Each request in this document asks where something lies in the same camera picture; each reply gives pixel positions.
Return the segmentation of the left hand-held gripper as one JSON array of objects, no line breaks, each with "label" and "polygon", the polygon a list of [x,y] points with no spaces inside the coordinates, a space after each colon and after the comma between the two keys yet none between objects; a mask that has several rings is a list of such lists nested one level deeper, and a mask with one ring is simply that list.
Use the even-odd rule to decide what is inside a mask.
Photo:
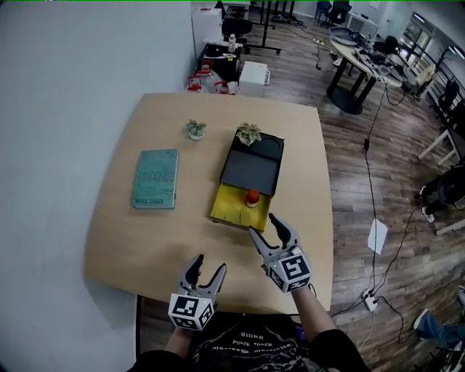
[{"label": "left hand-held gripper", "polygon": [[196,288],[204,255],[192,258],[182,269],[180,286],[171,295],[168,315],[178,328],[202,331],[213,317],[217,294],[224,283],[227,265],[222,264],[206,286]]}]

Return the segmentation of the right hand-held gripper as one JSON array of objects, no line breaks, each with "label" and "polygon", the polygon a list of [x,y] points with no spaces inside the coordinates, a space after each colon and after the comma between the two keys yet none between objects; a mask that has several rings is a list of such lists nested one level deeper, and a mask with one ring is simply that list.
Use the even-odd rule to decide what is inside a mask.
[{"label": "right hand-held gripper", "polygon": [[301,241],[298,232],[284,219],[269,213],[271,223],[274,225],[278,238],[284,250],[276,253],[280,246],[271,246],[261,235],[260,231],[250,226],[248,233],[257,251],[264,258],[264,268],[275,285],[283,292],[289,293],[310,284],[312,265],[300,247]]}]

